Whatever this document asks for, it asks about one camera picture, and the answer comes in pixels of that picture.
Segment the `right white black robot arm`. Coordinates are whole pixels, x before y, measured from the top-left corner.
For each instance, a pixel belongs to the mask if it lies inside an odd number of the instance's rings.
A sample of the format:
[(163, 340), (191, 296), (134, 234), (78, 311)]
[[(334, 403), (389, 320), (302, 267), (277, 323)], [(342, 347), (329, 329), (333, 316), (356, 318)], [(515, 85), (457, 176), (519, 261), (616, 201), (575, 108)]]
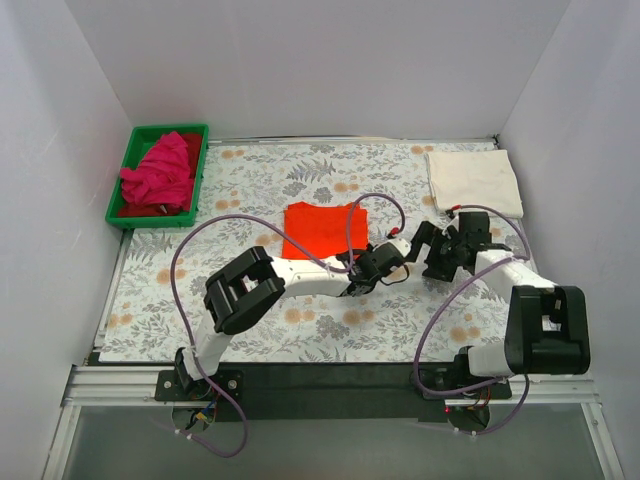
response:
[(514, 375), (586, 373), (591, 351), (584, 292), (541, 277), (527, 266), (528, 254), (494, 242), (488, 213), (454, 207), (448, 214), (450, 225), (424, 221), (411, 241), (414, 252), (429, 248), (423, 275), (450, 282), (458, 270), (466, 270), (470, 277), (457, 294), (484, 281), (508, 305), (506, 331), (497, 342), (462, 348), (443, 366), (442, 377), (415, 362), (415, 387), (428, 396), (471, 398)]

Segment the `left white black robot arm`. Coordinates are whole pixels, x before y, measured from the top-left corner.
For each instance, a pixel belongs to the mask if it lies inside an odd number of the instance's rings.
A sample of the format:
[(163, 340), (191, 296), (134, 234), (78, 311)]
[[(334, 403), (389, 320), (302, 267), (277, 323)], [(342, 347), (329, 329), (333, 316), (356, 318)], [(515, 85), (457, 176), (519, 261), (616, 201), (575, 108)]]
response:
[(279, 300), (359, 297), (379, 284), (388, 286), (386, 278), (414, 263), (434, 232), (435, 226), (424, 221), (409, 241), (391, 233), (377, 246), (356, 250), (351, 269), (347, 252), (317, 263), (274, 257), (262, 247), (246, 250), (205, 282), (201, 320), (196, 330), (188, 332), (190, 345), (176, 353), (178, 387), (190, 399), (205, 398), (232, 338), (254, 327)]

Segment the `orange t shirt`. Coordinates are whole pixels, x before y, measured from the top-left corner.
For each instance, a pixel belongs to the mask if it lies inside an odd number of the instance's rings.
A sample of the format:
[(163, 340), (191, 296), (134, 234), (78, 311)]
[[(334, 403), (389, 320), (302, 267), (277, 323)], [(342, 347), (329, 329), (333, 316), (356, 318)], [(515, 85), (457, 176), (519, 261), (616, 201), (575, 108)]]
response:
[[(351, 204), (321, 207), (298, 202), (284, 211), (284, 233), (314, 256), (323, 259), (347, 251), (347, 216)], [(357, 206), (351, 219), (351, 243), (354, 250), (368, 244), (368, 212)], [(284, 241), (282, 258), (307, 260), (289, 241)]]

